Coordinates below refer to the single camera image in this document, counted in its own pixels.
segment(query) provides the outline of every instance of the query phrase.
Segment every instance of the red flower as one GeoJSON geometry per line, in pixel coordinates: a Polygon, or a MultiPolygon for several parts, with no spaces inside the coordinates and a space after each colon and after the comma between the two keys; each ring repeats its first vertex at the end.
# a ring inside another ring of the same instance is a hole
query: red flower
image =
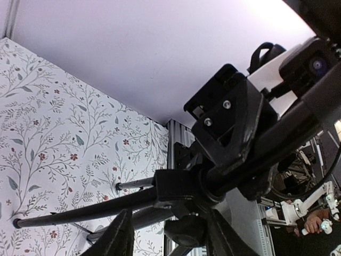
{"type": "Polygon", "coordinates": [[[78,159],[77,154],[71,154],[70,159],[74,161],[77,160],[78,159]]]}
{"type": "Polygon", "coordinates": [[[53,231],[50,233],[50,235],[51,235],[51,238],[56,238],[58,234],[53,230],[53,231]]]}
{"type": "Polygon", "coordinates": [[[44,159],[45,159],[45,154],[43,154],[43,153],[40,153],[39,157],[40,157],[40,161],[42,161],[42,160],[44,160],[44,159]]]}

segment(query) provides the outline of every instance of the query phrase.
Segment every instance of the robotic arm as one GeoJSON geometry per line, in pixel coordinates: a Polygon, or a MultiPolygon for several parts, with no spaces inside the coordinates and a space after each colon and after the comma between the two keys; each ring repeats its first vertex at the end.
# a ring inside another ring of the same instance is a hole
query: robotic arm
{"type": "MultiPolygon", "coordinates": [[[[335,220],[339,220],[339,210],[337,208],[338,203],[335,199],[334,187],[331,181],[324,183],[318,190],[316,190],[310,197],[302,202],[301,199],[296,199],[293,203],[281,202],[282,210],[284,213],[285,221],[288,226],[295,225],[296,221],[308,214],[308,209],[323,195],[326,195],[326,200],[330,208],[332,217],[335,220]]],[[[332,222],[330,220],[324,220],[321,228],[326,234],[330,234],[332,222]]],[[[308,232],[303,229],[302,234],[306,235],[308,232]]]]}

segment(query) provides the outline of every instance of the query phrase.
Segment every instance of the black tube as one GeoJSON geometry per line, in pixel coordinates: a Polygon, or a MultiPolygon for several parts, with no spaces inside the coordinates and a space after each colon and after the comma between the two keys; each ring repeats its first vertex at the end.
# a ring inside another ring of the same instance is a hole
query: black tube
{"type": "Polygon", "coordinates": [[[30,219],[15,219],[13,225],[16,228],[58,225],[70,222],[93,220],[118,214],[121,210],[138,210],[152,206],[157,198],[156,188],[152,187],[140,192],[118,197],[107,202],[89,205],[83,208],[46,215],[30,219]]]}
{"type": "Polygon", "coordinates": [[[255,138],[253,149],[245,163],[228,175],[222,175],[217,168],[209,170],[206,175],[207,188],[215,195],[223,195],[245,178],[276,164],[321,129],[305,103],[299,102],[280,121],[255,138]]]}
{"type": "Polygon", "coordinates": [[[168,256],[185,256],[189,254],[193,249],[191,248],[185,248],[182,246],[177,246],[171,253],[168,254],[168,256]]]}
{"type": "MultiPolygon", "coordinates": [[[[173,216],[171,210],[158,209],[153,206],[141,209],[133,214],[133,226],[135,230],[147,227],[154,223],[167,220],[173,216]]],[[[87,240],[91,242],[97,241],[103,233],[106,231],[107,227],[98,230],[95,233],[87,235],[87,240]]]]}
{"type": "Polygon", "coordinates": [[[132,188],[144,188],[144,187],[151,187],[153,182],[153,178],[146,178],[142,180],[135,180],[132,182],[127,183],[117,183],[116,189],[122,190],[122,189],[132,189],[132,188]]]}

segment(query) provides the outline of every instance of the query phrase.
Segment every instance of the human hand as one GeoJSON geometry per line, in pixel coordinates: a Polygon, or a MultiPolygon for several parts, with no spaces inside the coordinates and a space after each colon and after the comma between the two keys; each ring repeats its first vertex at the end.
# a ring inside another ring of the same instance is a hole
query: human hand
{"type": "Polygon", "coordinates": [[[323,230],[321,229],[322,220],[316,214],[310,214],[307,218],[306,223],[304,224],[305,229],[308,233],[321,233],[323,230]]]}

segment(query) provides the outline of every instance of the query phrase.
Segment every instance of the black strap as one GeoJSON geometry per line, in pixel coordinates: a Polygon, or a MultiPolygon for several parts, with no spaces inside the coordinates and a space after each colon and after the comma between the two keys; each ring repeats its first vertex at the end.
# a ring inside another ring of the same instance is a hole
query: black strap
{"type": "Polygon", "coordinates": [[[252,74],[253,72],[255,72],[258,68],[260,68],[260,54],[261,54],[261,50],[264,49],[269,49],[271,50],[273,48],[273,44],[266,42],[261,44],[257,50],[252,54],[251,57],[251,63],[250,63],[250,70],[249,73],[252,74]]]}

